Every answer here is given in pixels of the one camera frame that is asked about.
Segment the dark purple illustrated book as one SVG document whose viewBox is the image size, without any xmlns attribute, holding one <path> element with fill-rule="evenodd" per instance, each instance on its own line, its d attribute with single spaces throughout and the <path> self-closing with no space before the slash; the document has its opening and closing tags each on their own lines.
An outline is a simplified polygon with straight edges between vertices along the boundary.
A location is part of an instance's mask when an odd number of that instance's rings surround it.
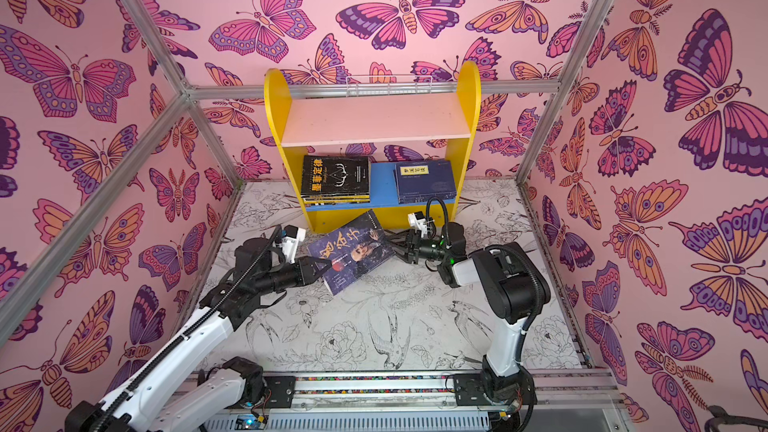
<svg viewBox="0 0 768 432">
<path fill-rule="evenodd" d="M 373 210 L 310 243 L 308 253 L 331 262 L 322 279 L 334 296 L 395 256 Z"/>
</svg>

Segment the yellow book with cartoon boy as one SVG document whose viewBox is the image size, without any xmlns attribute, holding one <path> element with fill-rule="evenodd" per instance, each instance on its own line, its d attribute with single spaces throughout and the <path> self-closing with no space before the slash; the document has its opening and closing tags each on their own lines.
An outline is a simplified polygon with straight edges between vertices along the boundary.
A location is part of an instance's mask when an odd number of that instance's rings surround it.
<svg viewBox="0 0 768 432">
<path fill-rule="evenodd" d="M 355 203 L 369 203 L 369 195 L 317 195 L 317 196 L 302 196 L 301 199 L 306 205 L 319 206 L 319 205 L 331 205 L 331 204 L 355 204 Z"/>
</svg>

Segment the black book orange title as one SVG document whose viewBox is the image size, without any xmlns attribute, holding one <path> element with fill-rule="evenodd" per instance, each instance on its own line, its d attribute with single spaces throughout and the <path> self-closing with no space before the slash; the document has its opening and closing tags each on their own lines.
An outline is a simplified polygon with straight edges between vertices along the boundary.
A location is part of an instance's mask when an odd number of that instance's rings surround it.
<svg viewBox="0 0 768 432">
<path fill-rule="evenodd" d="M 366 156 L 303 158 L 300 194 L 304 198 L 368 196 L 371 161 Z"/>
</svg>

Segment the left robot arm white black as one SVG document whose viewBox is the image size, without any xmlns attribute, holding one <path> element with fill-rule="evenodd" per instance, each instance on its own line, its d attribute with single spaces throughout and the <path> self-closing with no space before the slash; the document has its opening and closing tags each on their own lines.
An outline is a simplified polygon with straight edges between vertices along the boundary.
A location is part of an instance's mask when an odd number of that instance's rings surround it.
<svg viewBox="0 0 768 432">
<path fill-rule="evenodd" d="M 263 297 L 282 300 L 288 290 L 314 284 L 332 267 L 329 259 L 301 256 L 301 228 L 277 226 L 269 237 L 246 240 L 235 265 L 207 294 L 188 321 L 159 352 L 98 403 L 78 404 L 67 431 L 188 431 L 233 405 L 266 403 L 264 370 L 242 357 L 225 361 L 179 399 L 172 396 L 200 362 L 257 310 Z"/>
</svg>

